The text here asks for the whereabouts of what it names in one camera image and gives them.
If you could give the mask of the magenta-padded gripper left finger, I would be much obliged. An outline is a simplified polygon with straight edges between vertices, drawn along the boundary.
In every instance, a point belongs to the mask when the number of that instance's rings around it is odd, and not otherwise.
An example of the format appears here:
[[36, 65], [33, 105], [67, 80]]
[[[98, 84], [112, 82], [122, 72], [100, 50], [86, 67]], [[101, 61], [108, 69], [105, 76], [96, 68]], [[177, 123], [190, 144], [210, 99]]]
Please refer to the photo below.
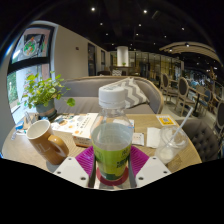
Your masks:
[[93, 147], [76, 157], [67, 157], [54, 174], [84, 188], [93, 188], [96, 178], [96, 163]]

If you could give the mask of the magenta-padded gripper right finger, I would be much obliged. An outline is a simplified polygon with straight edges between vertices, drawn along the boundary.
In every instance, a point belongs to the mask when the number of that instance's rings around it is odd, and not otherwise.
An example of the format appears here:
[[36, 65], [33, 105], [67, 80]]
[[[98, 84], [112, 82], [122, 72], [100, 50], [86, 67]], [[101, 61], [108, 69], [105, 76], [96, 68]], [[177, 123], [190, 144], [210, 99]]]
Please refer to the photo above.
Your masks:
[[132, 188], [143, 187], [171, 174], [156, 156], [149, 157], [135, 146], [131, 147], [128, 169]]

